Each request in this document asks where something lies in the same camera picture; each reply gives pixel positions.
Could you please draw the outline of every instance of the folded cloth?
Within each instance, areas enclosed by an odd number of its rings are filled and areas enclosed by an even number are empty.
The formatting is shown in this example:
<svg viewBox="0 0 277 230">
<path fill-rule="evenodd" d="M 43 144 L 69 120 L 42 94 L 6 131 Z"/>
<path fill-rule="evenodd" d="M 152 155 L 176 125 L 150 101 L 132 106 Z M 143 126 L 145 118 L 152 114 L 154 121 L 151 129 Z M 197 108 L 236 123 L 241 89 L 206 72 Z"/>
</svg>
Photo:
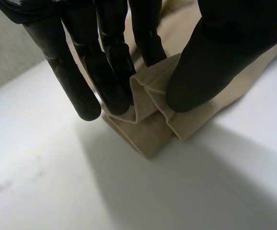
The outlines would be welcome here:
<svg viewBox="0 0 277 230">
<path fill-rule="evenodd" d="M 137 152 L 151 158 L 173 137 L 188 139 L 221 109 L 242 97 L 276 55 L 277 45 L 245 68 L 215 98 L 187 113 L 175 113 L 165 101 L 166 86 L 180 54 L 172 56 L 133 75 L 134 106 L 121 116 L 112 116 L 104 108 L 103 119 Z"/>
</svg>

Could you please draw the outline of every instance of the white table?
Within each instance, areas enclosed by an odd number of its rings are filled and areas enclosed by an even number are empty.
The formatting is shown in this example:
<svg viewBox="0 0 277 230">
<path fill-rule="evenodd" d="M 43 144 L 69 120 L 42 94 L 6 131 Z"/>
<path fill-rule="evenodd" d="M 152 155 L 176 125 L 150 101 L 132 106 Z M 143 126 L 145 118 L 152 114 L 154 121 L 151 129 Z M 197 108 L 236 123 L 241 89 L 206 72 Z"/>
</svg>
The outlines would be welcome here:
<svg viewBox="0 0 277 230">
<path fill-rule="evenodd" d="M 0 89 L 0 230 L 111 229 L 277 230 L 277 59 L 152 161 L 80 120 L 47 63 Z"/>
</svg>

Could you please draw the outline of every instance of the fabric fold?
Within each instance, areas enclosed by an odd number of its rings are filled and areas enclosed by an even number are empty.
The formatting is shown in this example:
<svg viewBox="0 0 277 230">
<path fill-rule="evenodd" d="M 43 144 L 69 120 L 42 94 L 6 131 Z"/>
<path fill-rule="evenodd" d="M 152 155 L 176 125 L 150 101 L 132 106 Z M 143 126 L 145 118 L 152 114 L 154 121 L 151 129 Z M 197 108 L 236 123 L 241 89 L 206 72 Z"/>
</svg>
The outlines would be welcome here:
<svg viewBox="0 0 277 230">
<path fill-rule="evenodd" d="M 134 106 L 121 116 L 111 115 L 104 107 L 103 119 L 149 159 L 172 138 L 188 139 L 221 109 L 245 95 L 276 55 L 277 45 L 245 68 L 215 98 L 186 113 L 175 113 L 165 101 L 167 84 L 180 57 L 174 55 L 133 75 L 130 81 Z"/>
</svg>

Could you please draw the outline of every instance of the gloved hand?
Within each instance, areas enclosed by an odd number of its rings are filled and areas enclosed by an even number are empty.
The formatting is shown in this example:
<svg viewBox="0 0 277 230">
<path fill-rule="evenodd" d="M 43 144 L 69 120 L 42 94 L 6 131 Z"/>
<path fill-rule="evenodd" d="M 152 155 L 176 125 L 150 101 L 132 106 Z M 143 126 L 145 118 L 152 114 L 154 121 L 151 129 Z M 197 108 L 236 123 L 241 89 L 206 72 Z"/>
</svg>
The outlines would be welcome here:
<svg viewBox="0 0 277 230">
<path fill-rule="evenodd" d="M 156 33 L 162 1 L 129 3 L 135 41 L 146 65 L 165 59 Z M 121 115 L 133 104 L 129 79 L 135 68 L 123 35 L 127 0 L 0 0 L 0 9 L 13 22 L 23 24 L 82 119 L 98 118 L 101 107 L 70 53 L 62 22 L 109 111 Z"/>
<path fill-rule="evenodd" d="M 202 18 L 166 91 L 176 112 L 215 97 L 245 67 L 277 44 L 277 0 L 198 0 Z"/>
</svg>

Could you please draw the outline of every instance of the gray wall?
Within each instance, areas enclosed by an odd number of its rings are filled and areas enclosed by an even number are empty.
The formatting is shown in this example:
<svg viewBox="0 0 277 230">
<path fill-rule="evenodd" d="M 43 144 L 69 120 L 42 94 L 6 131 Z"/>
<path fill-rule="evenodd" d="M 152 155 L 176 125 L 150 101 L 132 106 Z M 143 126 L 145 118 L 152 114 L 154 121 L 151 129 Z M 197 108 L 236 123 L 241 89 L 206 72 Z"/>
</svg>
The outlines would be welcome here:
<svg viewBox="0 0 277 230">
<path fill-rule="evenodd" d="M 23 27 L 0 12 L 0 86 L 43 59 L 42 52 Z"/>
</svg>

